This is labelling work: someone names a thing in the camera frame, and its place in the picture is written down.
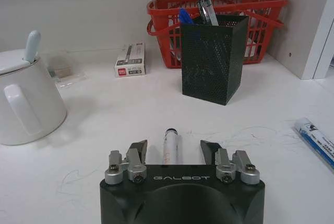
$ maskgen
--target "basket handle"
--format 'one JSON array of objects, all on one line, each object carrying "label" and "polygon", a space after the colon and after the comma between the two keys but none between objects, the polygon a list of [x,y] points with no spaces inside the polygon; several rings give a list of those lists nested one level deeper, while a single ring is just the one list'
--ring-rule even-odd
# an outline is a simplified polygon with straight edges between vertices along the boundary
[{"label": "basket handle", "polygon": [[256,14],[256,13],[252,13],[252,12],[246,11],[246,10],[243,10],[242,12],[244,14],[250,16],[250,17],[254,17],[254,18],[257,18],[258,20],[262,20],[262,21],[264,21],[264,22],[266,22],[268,24],[271,24],[272,26],[275,26],[277,28],[281,28],[281,27],[284,26],[284,24],[281,21],[279,21],[279,20],[272,20],[272,19],[269,19],[269,18],[264,17],[262,15],[259,15],[259,14]]},{"label": "basket handle", "polygon": [[180,26],[180,22],[179,23],[176,23],[172,26],[169,26],[169,27],[166,27],[162,30],[159,30],[159,31],[155,31],[155,32],[152,32],[152,26],[153,26],[153,21],[152,19],[150,20],[150,22],[148,22],[147,24],[147,33],[151,36],[160,36],[160,35],[163,35],[163,34],[168,34],[168,32],[176,27],[179,27]]},{"label": "basket handle", "polygon": [[[241,12],[243,12],[244,14],[249,15],[249,16],[251,16],[251,17],[254,17],[254,18],[257,18],[257,19],[259,19],[259,20],[262,20],[262,21],[264,21],[264,22],[266,22],[266,23],[268,23],[268,24],[271,24],[272,26],[275,26],[275,27],[277,27],[277,28],[281,28],[281,27],[284,26],[284,24],[283,24],[281,21],[279,21],[279,20],[272,20],[272,19],[266,18],[266,17],[264,17],[264,16],[258,15],[258,14],[256,14],[256,13],[252,13],[252,12],[250,12],[250,11],[246,11],[246,10],[241,10]],[[191,18],[194,19],[194,18],[196,18],[197,16],[198,16],[198,14],[195,14],[195,15],[191,16]],[[176,27],[179,27],[180,25],[181,25],[181,23],[178,22],[178,23],[176,23],[176,24],[174,24],[174,25],[172,25],[172,26],[166,27],[166,28],[161,29],[161,30],[159,30],[159,31],[152,32],[153,21],[152,21],[152,19],[151,19],[151,20],[148,22],[148,24],[147,24],[147,28],[146,28],[146,30],[147,30],[147,33],[148,33],[149,35],[151,35],[151,36],[161,36],[161,35],[163,35],[163,34],[167,34],[170,30],[172,30],[172,29],[174,29],[174,28],[176,28]]]}]

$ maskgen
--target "white wall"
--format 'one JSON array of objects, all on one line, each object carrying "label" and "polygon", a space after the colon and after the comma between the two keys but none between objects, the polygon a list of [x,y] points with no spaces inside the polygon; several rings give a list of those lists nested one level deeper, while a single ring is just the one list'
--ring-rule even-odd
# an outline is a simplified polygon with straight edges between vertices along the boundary
[{"label": "white wall", "polygon": [[[314,40],[326,0],[289,1],[288,7],[281,14],[286,28],[276,30],[268,52],[298,77],[310,79],[314,73],[312,68],[317,63],[314,63],[314,59],[319,59],[321,54],[319,42]],[[315,48],[310,55],[313,42]]]},{"label": "white wall", "polygon": [[24,48],[32,29],[43,52],[120,47],[145,39],[149,0],[0,0],[0,51]]}]

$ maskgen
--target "red plastic basket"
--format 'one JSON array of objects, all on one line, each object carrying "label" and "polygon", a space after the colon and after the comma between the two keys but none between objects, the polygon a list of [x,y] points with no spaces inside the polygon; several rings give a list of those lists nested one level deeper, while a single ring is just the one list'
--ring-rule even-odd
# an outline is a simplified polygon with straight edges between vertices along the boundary
[{"label": "red plastic basket", "polygon": [[[197,0],[152,0],[147,4],[151,20],[147,32],[157,36],[162,58],[168,68],[180,68],[181,32],[178,14],[185,8],[191,17],[199,16]],[[281,8],[288,0],[212,0],[216,14],[248,15],[248,39],[244,64],[259,63],[267,50]]]}]

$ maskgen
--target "kettle lid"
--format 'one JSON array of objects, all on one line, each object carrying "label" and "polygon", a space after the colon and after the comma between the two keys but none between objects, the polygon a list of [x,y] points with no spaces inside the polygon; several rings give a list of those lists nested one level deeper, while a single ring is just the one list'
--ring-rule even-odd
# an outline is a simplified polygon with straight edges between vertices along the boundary
[{"label": "kettle lid", "polygon": [[25,61],[25,49],[0,52],[0,75],[10,73],[30,65]]}]

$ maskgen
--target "white kettle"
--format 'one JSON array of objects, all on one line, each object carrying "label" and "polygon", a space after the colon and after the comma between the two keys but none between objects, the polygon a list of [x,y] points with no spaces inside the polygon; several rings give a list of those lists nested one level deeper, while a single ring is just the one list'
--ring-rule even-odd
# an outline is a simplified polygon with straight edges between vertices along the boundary
[{"label": "white kettle", "polygon": [[26,49],[0,52],[0,143],[18,145],[59,127],[66,108],[37,55],[41,35],[33,31]]}]

